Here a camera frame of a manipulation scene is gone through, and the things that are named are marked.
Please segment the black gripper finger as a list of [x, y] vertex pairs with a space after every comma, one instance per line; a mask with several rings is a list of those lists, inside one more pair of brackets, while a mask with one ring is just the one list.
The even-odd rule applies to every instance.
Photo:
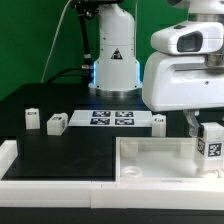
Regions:
[[200, 112], [197, 109], [187, 109], [183, 113], [189, 124], [189, 135], [191, 137], [202, 137], [204, 126], [199, 122]]

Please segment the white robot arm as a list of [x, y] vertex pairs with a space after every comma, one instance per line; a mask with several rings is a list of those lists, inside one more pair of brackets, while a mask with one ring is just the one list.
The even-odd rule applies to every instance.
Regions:
[[155, 52], [141, 70], [134, 55], [134, 20], [109, 1], [99, 7], [100, 54], [93, 65], [92, 93], [124, 97], [142, 92], [154, 112], [184, 112], [189, 134], [200, 137], [204, 108], [224, 107], [224, 0], [165, 0], [188, 19], [155, 32]]

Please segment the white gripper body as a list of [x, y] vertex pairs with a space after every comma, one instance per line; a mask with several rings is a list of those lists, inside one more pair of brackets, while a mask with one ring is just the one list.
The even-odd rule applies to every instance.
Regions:
[[147, 60], [142, 99], [154, 112], [224, 107], [224, 68], [204, 56], [153, 53]]

